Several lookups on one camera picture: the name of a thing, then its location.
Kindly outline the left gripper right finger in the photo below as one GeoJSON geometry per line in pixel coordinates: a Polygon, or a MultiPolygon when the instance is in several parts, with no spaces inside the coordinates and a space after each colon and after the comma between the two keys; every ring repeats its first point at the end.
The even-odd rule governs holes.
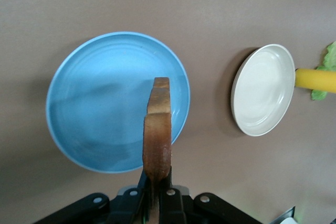
{"type": "Polygon", "coordinates": [[[212,193],[192,198],[172,185],[172,170],[160,183],[159,224],[262,224],[257,219],[212,193]]]}

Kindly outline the yellow squeeze bottle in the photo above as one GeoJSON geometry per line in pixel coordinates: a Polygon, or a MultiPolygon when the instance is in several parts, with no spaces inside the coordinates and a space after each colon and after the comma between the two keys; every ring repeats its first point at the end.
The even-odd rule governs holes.
{"type": "Polygon", "coordinates": [[[336,72],[300,68],[295,73],[296,87],[336,93],[336,72]]]}

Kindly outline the green lettuce leaf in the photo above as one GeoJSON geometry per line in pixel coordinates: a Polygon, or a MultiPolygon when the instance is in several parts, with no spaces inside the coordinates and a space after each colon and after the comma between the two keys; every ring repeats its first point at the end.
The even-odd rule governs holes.
{"type": "MultiPolygon", "coordinates": [[[[316,67],[316,70],[336,72],[336,41],[326,47],[326,53],[322,64],[316,67]]],[[[326,98],[328,91],[312,90],[311,100],[321,101],[326,98]]]]}

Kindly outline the beige round plate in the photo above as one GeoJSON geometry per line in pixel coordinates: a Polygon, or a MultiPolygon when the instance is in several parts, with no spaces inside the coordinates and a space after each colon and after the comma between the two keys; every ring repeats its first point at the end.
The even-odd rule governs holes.
{"type": "Polygon", "coordinates": [[[234,78],[230,105],[239,129],[249,136],[273,130],[289,108],[295,65],[282,45],[265,45],[251,53],[234,78]]]}

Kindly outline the brown bread slice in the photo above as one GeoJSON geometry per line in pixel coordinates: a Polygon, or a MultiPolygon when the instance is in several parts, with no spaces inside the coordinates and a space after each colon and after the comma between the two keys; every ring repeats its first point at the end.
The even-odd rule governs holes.
{"type": "Polygon", "coordinates": [[[143,129],[143,169],[151,182],[148,224],[159,224],[159,184],[171,167],[171,98],[168,77],[154,79],[143,129]]]}

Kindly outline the blue round plate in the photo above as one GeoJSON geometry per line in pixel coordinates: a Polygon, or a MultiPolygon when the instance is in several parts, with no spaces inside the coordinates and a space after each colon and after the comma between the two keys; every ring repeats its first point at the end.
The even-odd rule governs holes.
{"type": "Polygon", "coordinates": [[[172,139],[190,108],[190,84],[177,55],[141,33],[95,37],[75,49],[56,71],[47,94],[52,139],[75,164],[100,173],[142,166],[143,121],[156,77],[170,81],[172,139]]]}

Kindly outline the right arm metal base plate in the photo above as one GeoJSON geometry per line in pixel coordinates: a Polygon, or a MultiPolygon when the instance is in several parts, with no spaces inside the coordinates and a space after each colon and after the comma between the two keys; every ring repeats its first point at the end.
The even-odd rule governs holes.
{"type": "Polygon", "coordinates": [[[269,224],[280,224],[284,219],[288,218],[288,217],[293,217],[295,215],[295,206],[293,206],[292,208],[286,210],[285,212],[283,212],[282,214],[280,214],[278,217],[276,217],[273,221],[271,221],[269,224]]]}

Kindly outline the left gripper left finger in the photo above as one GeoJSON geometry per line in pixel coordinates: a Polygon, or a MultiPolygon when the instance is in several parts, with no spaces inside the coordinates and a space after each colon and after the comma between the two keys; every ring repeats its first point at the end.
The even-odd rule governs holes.
{"type": "Polygon", "coordinates": [[[114,199],[93,193],[34,222],[34,224],[134,224],[141,208],[148,178],[141,173],[136,186],[122,188],[114,199]]]}

